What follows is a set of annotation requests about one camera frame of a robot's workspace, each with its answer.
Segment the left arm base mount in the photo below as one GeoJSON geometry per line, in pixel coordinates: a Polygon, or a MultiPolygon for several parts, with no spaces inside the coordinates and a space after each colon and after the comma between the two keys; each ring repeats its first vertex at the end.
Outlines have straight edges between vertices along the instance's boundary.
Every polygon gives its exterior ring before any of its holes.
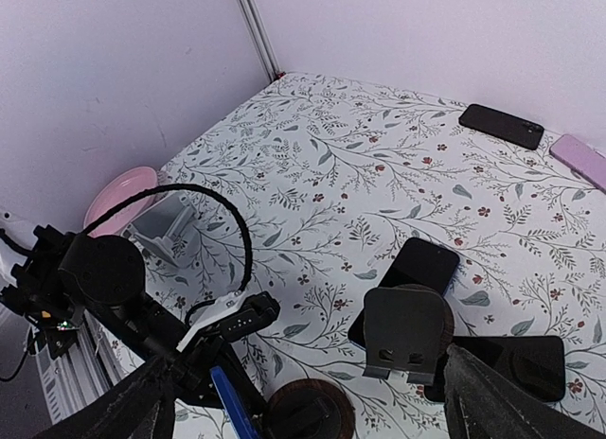
{"type": "Polygon", "coordinates": [[[52,321],[38,323],[28,321],[30,331],[27,335],[26,352],[31,356],[38,355],[46,349],[50,358],[55,360],[65,355],[77,341],[79,329],[67,321],[56,324],[52,321]]]}

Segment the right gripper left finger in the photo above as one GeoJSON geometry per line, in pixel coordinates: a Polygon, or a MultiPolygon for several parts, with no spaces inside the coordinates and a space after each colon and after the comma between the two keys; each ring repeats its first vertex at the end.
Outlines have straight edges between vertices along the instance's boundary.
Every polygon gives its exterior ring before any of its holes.
{"type": "Polygon", "coordinates": [[[167,361],[154,357],[38,438],[171,438],[176,399],[167,361]]]}

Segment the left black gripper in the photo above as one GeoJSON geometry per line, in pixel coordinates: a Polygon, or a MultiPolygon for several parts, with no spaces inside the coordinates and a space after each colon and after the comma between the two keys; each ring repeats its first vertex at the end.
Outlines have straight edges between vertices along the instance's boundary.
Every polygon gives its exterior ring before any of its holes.
{"type": "Polygon", "coordinates": [[[221,401],[199,355],[177,349],[186,325],[146,291],[146,264],[120,236],[89,237],[38,226],[27,259],[11,269],[2,304],[41,330],[61,322],[80,325],[90,314],[140,359],[160,357],[175,367],[180,401],[218,406],[221,401]]]}

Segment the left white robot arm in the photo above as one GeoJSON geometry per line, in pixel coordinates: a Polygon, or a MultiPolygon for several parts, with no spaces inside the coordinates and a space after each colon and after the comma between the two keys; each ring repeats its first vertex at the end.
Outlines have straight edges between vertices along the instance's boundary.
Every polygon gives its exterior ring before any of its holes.
{"type": "MultiPolygon", "coordinates": [[[[1,229],[21,245],[28,248],[33,245],[36,240],[32,234],[34,227],[33,223],[1,209],[1,229]]],[[[25,257],[1,240],[1,289],[7,284],[15,285],[10,270],[13,265],[23,262],[25,257]]],[[[44,336],[38,337],[32,350],[47,408],[55,418],[53,423],[59,421],[59,416],[75,413],[96,401],[129,373],[122,369],[114,353],[121,349],[121,343],[111,344],[108,337],[112,340],[115,337],[88,312],[84,313],[83,323],[76,332],[60,332],[59,335],[62,344],[68,344],[68,339],[74,340],[66,353],[56,359],[51,357],[56,343],[50,339],[45,342],[44,336]]],[[[222,409],[216,393],[206,398],[195,396],[193,400],[197,403],[189,405],[222,409]]]]}

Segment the black stand wooden base front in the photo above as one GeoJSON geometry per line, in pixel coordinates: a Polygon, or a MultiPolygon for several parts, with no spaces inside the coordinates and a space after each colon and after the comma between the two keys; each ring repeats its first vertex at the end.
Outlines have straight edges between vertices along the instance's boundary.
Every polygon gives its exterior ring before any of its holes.
{"type": "Polygon", "coordinates": [[[278,389],[263,415],[264,438],[350,439],[355,412],[348,396],[318,378],[292,381],[278,389]]]}

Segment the silver phone stand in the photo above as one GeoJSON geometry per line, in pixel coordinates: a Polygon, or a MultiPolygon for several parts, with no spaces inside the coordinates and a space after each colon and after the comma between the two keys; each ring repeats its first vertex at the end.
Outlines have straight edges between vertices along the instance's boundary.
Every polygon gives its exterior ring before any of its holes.
{"type": "Polygon", "coordinates": [[[200,247],[195,242],[196,220],[189,196],[174,192],[139,214],[121,235],[171,266],[184,268],[200,247]]]}

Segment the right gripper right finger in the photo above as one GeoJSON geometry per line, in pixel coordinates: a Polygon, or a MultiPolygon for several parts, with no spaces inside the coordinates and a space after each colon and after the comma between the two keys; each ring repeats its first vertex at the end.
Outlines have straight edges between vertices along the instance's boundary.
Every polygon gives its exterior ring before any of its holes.
{"type": "Polygon", "coordinates": [[[603,438],[525,394],[469,351],[451,344],[444,413],[451,438],[603,438]]]}

